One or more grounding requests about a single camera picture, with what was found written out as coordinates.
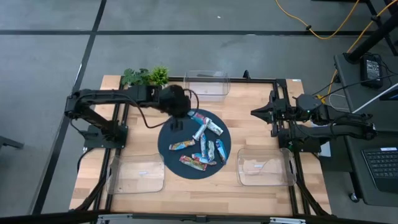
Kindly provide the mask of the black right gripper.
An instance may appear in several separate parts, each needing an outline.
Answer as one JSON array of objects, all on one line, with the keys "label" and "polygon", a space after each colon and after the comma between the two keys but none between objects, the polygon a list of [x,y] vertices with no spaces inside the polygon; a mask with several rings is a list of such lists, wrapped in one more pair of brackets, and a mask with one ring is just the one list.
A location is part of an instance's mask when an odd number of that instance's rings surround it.
[{"label": "black right gripper", "polygon": [[270,124],[271,121],[276,124],[279,121],[292,119],[294,110],[286,99],[272,100],[270,104],[252,110],[251,115],[265,121],[267,124]]}]

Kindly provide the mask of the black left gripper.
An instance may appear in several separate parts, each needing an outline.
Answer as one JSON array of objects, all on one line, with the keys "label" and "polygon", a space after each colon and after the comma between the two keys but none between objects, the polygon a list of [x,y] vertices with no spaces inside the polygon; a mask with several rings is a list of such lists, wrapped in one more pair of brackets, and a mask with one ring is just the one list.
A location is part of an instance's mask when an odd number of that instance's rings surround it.
[{"label": "black left gripper", "polygon": [[[191,110],[191,102],[185,90],[179,85],[170,85],[159,93],[159,111],[175,118],[183,118]],[[174,119],[171,123],[172,131],[181,131],[183,121]]]}]

